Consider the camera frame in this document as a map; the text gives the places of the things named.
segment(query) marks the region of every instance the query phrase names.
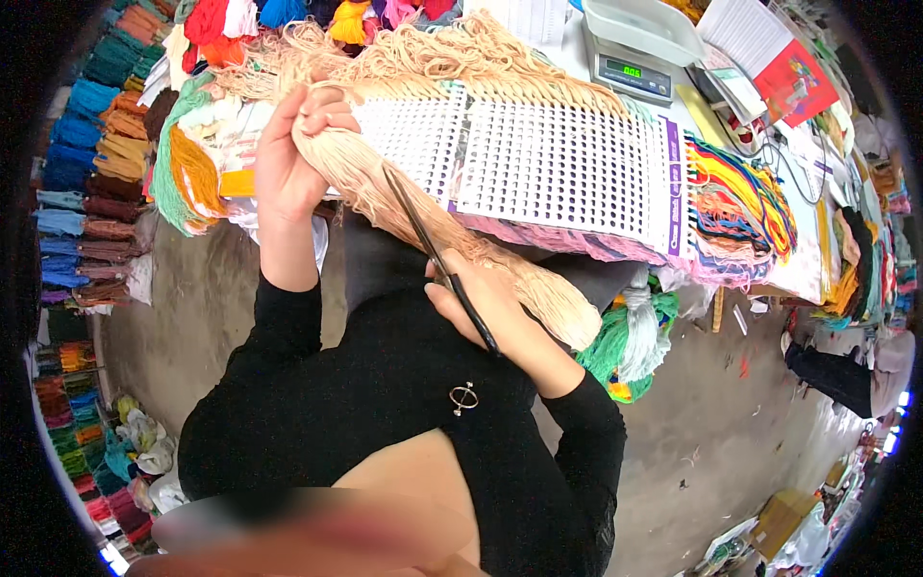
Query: white table surface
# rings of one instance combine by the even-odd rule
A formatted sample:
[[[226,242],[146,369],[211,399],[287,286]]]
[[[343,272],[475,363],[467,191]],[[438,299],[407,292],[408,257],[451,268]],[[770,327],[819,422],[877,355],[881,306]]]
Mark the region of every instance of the white table surface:
[[[583,33],[581,31],[581,22],[583,14],[574,10],[573,17],[564,27],[564,42],[560,49],[543,47],[543,52],[551,59],[556,66],[564,68],[571,76],[580,80],[590,81],[590,69],[587,65],[587,55],[584,47]],[[668,65],[670,77],[676,85],[691,85],[689,77],[680,66]],[[673,101],[669,106],[662,106],[650,102],[644,103],[653,115],[663,114],[680,126],[701,136],[699,128],[692,119],[686,104],[675,94]],[[788,171],[783,162],[779,168],[779,174],[784,182],[781,184],[782,192],[788,206],[792,211],[792,217],[795,220],[797,228],[797,251],[791,256],[787,263],[777,262],[766,277],[764,282],[775,286],[792,295],[798,296],[815,304],[821,303],[821,249],[818,233],[817,210],[813,205],[802,198],[795,186],[795,181],[801,186],[806,194],[810,195],[808,188],[808,178],[804,170],[795,162],[794,157],[786,150],[783,155],[788,159],[788,164],[792,171]],[[825,201],[828,203],[828,227],[833,252],[832,283],[839,280],[839,251],[837,250],[836,240],[833,237],[833,212],[836,207],[830,200],[829,192],[824,193]]]

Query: finger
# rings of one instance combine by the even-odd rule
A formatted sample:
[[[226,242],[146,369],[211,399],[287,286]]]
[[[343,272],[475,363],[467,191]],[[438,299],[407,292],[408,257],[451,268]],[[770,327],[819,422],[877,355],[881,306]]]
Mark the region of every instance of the finger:
[[[320,82],[321,80],[327,79],[327,73],[324,72],[321,68],[312,68],[311,69],[311,82]]]
[[[433,303],[437,313],[452,323],[461,336],[486,348],[481,335],[478,334],[471,319],[468,318],[468,314],[464,311],[462,303],[459,302],[459,299],[456,298],[452,291],[434,282],[427,283],[423,288],[426,291],[426,296],[429,297],[429,302]]]
[[[298,116],[298,109],[302,102],[305,101],[306,95],[307,88],[303,85],[298,85],[288,96],[282,99],[282,102],[279,102],[279,105],[276,106],[275,112],[272,113],[272,118],[263,128],[263,134],[260,139],[272,142],[279,138],[288,138],[292,133],[294,119]]]
[[[352,113],[328,114],[327,126],[331,128],[344,128],[356,134],[362,134],[362,127]]]
[[[471,274],[472,264],[458,250],[447,248],[439,255],[442,257],[442,261],[446,263],[446,268],[449,269],[449,272],[458,273],[462,278],[467,274]]]
[[[334,102],[342,102],[343,96],[344,92],[342,89],[338,89],[335,86],[315,88],[311,90],[307,95],[307,99],[302,103],[301,114],[307,116],[322,106],[333,104]]]
[[[350,108],[350,105],[347,102],[335,102],[333,104],[327,104],[326,106],[321,106],[320,108],[315,109],[310,116],[305,118],[305,123],[302,126],[302,131],[306,136],[313,137],[318,132],[331,126],[334,128],[349,128],[349,126],[335,126],[331,121],[336,121],[337,124],[348,124],[347,118],[335,118],[336,116],[344,115],[349,118],[352,117],[353,109]]]

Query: black sweater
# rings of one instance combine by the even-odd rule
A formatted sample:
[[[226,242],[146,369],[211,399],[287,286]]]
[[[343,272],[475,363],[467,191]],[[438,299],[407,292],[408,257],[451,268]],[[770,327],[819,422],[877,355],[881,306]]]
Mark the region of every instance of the black sweater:
[[[564,430],[539,436],[535,387],[443,319],[423,290],[384,295],[320,351],[320,286],[289,293],[260,275],[256,325],[183,426],[179,472],[191,499],[231,490],[329,487],[365,457],[433,428],[471,491],[481,567],[502,575],[601,575],[612,552],[625,426],[587,373],[544,400]],[[474,384],[462,411],[452,387]]]

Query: scissor blade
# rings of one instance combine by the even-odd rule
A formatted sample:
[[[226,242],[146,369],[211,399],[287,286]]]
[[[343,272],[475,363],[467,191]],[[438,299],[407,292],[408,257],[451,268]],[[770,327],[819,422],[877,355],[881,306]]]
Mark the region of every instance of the scissor blade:
[[[426,230],[426,225],[423,224],[423,219],[420,218],[420,214],[416,211],[416,207],[411,202],[407,191],[404,190],[404,187],[401,185],[398,179],[395,178],[390,168],[385,167],[383,171],[385,173],[385,179],[388,181],[388,186],[391,187],[391,191],[394,193],[394,196],[397,197],[398,202],[401,204],[401,208],[403,208],[404,212],[407,213],[407,219],[410,221],[411,226],[414,228],[414,232],[416,232],[417,238],[420,239],[420,244],[423,245],[423,250],[431,259],[435,261],[439,273],[448,277],[449,270],[446,268],[445,262],[442,261],[442,257],[436,250],[436,246],[433,245],[433,239],[429,235],[429,232]]]

